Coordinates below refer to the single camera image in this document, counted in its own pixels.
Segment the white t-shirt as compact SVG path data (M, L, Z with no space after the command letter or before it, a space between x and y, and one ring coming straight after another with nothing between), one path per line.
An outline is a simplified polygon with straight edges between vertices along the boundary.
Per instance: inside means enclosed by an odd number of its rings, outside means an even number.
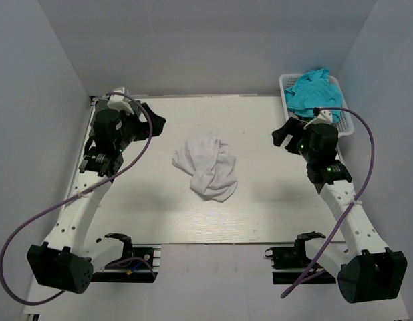
M205 199L222 203L236 191L236 157L217 131L186 140L176 149L172 164L191 176L190 188Z

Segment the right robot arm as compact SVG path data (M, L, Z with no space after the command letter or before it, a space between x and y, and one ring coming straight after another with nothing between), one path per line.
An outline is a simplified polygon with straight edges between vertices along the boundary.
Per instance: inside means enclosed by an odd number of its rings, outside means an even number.
M329 236L315 231L298 235L292 255L281 254L276 267L320 267L336 279L351 304L396 298L408 262L378 235L356 199L352 177L337 158L337 129L290 118L272 137L275 146L290 138L286 150L305 159L308 179L336 220Z

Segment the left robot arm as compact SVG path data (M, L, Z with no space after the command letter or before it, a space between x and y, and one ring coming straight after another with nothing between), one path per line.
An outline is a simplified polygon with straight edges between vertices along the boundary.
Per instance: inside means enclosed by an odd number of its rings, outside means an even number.
M65 206L43 243L27 252L38 284L81 294L97 271L132 263L134 250L127 235L108 233L89 245L84 243L101 200L124 163L125 149L132 142L159 136L166 123L147 103L137 100L130 105L135 112L110 107L95 111L76 175L75 200Z

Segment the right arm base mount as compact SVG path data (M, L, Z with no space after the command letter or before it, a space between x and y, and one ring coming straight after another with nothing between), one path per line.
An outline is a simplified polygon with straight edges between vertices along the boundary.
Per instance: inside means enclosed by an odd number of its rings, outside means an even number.
M305 254L305 242L325 238L325 235L316 231L302 233L297 236L291 246L276 246L266 249L264 256L272 262L273 284L291 285L311 261Z

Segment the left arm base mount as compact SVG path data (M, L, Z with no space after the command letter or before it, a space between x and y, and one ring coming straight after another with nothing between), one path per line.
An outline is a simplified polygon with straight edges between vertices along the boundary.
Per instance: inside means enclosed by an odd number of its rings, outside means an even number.
M160 245L134 245L129 236L109 233L103 241L117 241L122 244L121 255L96 271L91 282L119 284L152 284L158 276L161 257Z

